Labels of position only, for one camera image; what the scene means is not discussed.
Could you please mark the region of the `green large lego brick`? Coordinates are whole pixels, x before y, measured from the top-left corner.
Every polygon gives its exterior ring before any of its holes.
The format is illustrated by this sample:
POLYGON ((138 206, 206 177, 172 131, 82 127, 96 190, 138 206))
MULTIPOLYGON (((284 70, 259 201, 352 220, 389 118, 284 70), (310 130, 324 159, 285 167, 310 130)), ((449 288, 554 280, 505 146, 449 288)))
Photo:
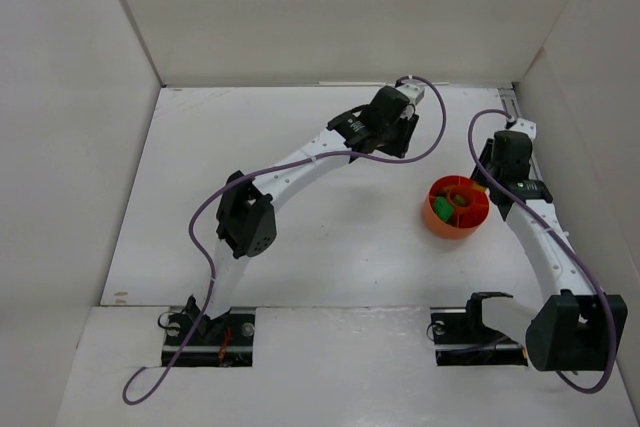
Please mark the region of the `green large lego brick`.
POLYGON ((433 211, 442 222, 449 222, 455 214, 454 206, 446 197, 437 196, 433 203, 433 211))

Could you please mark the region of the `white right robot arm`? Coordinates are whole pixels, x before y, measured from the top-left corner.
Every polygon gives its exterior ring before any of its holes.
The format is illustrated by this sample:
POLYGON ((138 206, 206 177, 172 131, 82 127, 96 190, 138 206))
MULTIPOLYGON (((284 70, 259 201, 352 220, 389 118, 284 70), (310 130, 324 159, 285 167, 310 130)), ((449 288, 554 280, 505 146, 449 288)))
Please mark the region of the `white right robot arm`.
POLYGON ((545 183, 530 178, 532 138, 500 130, 486 141, 472 178, 515 234, 533 268, 543 304, 512 298, 488 305, 483 318, 526 348, 539 371, 611 370, 628 308, 619 295, 598 293, 574 260, 545 183))

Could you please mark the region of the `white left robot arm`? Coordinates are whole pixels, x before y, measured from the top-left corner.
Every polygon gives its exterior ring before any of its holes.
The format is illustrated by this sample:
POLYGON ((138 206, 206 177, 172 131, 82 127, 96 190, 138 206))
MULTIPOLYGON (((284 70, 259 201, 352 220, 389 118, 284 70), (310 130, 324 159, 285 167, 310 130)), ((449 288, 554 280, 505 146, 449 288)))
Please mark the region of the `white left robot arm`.
POLYGON ((303 147, 255 173, 237 171, 198 208, 212 203, 216 211, 213 249, 194 243, 209 264, 203 297, 189 297, 188 317, 200 329, 220 323, 231 309, 231 297, 250 259, 263 254, 277 235, 276 214, 292 197, 329 172, 364 158, 382 163, 406 162, 425 89, 415 84, 381 87, 364 105, 330 120, 303 147))

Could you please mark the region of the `orange divided round container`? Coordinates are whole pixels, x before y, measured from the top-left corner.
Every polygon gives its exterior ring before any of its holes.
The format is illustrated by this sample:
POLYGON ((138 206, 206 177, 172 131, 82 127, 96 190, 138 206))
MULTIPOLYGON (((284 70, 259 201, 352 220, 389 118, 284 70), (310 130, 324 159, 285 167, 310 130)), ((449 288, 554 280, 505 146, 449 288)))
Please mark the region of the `orange divided round container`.
POLYGON ((488 218, 490 211, 486 189, 471 179, 448 175, 434 182, 427 194, 421 209, 425 226, 437 237, 447 240, 463 240, 470 237, 488 218), (453 196, 459 194, 468 201, 467 206, 459 206, 453 202, 453 196), (442 222, 433 211, 433 203, 437 196, 443 196, 454 206, 452 219, 442 222))

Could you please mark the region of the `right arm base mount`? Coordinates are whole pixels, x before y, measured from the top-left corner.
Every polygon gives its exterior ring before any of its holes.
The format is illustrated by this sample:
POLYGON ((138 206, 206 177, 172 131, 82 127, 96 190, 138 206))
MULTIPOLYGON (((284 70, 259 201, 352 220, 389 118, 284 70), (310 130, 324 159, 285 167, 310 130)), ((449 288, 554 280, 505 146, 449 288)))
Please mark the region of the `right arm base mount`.
POLYGON ((483 302, 512 299, 503 292, 474 292, 463 307, 431 307, 426 336, 435 347, 438 367, 527 367, 525 349, 483 321, 483 302))

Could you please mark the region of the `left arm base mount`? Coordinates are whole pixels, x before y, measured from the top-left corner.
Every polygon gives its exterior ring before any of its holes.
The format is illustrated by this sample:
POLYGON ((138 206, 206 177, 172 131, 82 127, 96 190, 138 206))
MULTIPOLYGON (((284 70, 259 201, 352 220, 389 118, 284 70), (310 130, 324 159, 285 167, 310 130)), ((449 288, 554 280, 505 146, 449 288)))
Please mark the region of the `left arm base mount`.
MULTIPOLYGON (((164 332, 161 365, 168 366, 179 351, 199 313, 189 301, 178 310, 172 308, 159 315, 157 326, 164 332)), ((173 363, 174 367, 244 368, 253 365, 256 309, 231 308, 209 319, 204 316, 197 329, 173 363)))

